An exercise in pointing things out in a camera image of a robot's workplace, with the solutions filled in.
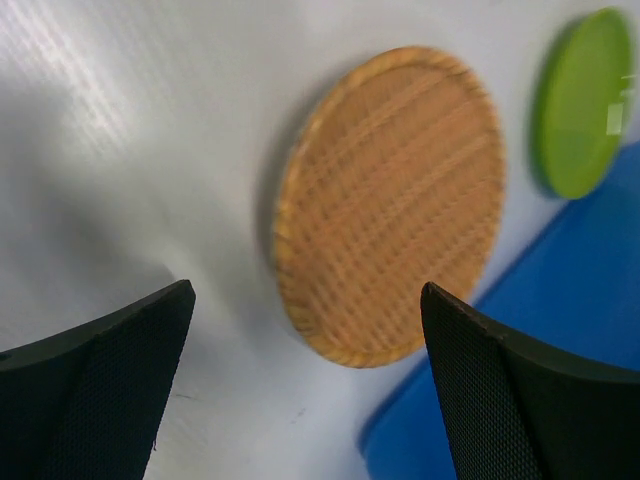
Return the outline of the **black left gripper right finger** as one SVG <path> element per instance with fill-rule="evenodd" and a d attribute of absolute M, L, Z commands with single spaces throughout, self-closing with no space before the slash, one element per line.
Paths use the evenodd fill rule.
<path fill-rule="evenodd" d="M 638 372 L 546 344 L 432 282 L 420 305 L 457 478 L 638 478 Z"/>

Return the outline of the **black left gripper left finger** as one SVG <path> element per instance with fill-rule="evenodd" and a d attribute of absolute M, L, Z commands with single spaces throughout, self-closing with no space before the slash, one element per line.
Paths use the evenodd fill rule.
<path fill-rule="evenodd" d="M 143 478 L 195 301 L 180 280 L 2 352 L 2 478 Z"/>

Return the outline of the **orange woven bamboo tray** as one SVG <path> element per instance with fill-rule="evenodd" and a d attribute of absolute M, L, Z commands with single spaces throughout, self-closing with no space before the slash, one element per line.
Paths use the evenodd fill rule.
<path fill-rule="evenodd" d="M 294 330 L 351 368 L 421 349 L 422 286 L 470 298 L 506 180 L 497 110 L 462 60 L 406 46 L 351 70 L 304 123 L 276 197 L 271 252 Z"/>

